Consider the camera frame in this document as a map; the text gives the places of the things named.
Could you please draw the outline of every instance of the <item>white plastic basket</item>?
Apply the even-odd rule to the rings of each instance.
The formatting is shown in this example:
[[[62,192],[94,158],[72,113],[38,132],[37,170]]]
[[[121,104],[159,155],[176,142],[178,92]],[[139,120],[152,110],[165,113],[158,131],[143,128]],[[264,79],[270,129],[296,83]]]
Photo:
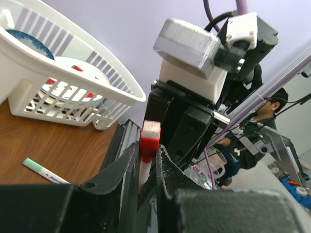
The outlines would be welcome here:
[[[1,0],[0,25],[0,104],[8,98],[13,115],[76,126],[93,122],[96,129],[104,130],[132,105],[146,101],[137,81],[107,48],[43,2]],[[58,66],[54,60],[14,39],[7,29],[35,37],[54,56],[76,58],[96,66],[107,76],[110,85],[98,84],[83,72]],[[44,96],[38,96],[49,77],[57,82]],[[61,81],[102,96],[102,104],[81,104],[83,97],[75,107],[69,107],[71,103],[57,106],[60,97],[46,103]]]

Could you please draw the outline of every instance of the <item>lavender wall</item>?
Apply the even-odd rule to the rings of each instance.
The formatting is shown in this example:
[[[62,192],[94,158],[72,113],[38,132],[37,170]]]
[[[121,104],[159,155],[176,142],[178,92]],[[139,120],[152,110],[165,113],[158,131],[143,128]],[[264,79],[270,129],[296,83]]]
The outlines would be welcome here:
[[[130,70],[146,94],[159,74],[161,59],[153,44],[169,17],[200,27],[207,17],[202,0],[43,0],[78,24],[108,49]],[[214,16],[235,10],[234,0],[210,0]],[[300,44],[311,42],[310,0],[249,0],[249,10],[256,11],[279,31],[279,45],[262,62],[264,79],[273,78],[300,54]],[[142,123],[145,103],[131,108],[129,117]]]

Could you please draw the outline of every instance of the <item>metal rod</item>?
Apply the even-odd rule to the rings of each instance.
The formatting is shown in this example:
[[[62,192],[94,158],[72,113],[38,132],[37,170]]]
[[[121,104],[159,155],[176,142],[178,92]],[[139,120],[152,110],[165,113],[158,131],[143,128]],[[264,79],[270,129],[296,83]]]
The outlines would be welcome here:
[[[298,59],[296,59],[290,66],[283,70],[272,82],[264,84],[258,91],[253,93],[249,98],[247,98],[240,106],[235,110],[236,115],[231,118],[229,125],[218,135],[212,138],[207,144],[207,148],[213,146],[220,138],[226,135],[227,131],[232,127],[243,121],[256,107],[258,107],[262,99],[262,96],[266,98],[275,92],[277,92],[282,86],[284,86],[288,81],[294,78],[297,73],[299,73],[303,68],[305,68],[309,63],[311,63],[311,46],[306,49],[306,52],[302,54]]]

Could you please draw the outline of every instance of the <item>white mount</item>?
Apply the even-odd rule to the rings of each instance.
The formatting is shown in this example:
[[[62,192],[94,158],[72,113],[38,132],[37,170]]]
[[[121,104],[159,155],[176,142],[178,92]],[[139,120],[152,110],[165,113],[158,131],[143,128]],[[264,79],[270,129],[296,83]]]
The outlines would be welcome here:
[[[226,42],[230,48],[237,41],[248,41],[248,50],[257,46],[257,13],[252,12],[242,16],[231,17],[228,20]]]

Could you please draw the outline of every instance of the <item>wooden table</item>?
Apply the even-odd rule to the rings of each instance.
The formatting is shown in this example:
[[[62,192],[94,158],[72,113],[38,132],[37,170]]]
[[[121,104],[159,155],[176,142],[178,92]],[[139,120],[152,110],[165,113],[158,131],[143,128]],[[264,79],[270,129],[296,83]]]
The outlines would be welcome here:
[[[105,131],[13,116],[0,105],[0,184],[50,183],[22,163],[29,157],[70,183],[98,173],[117,123]]]

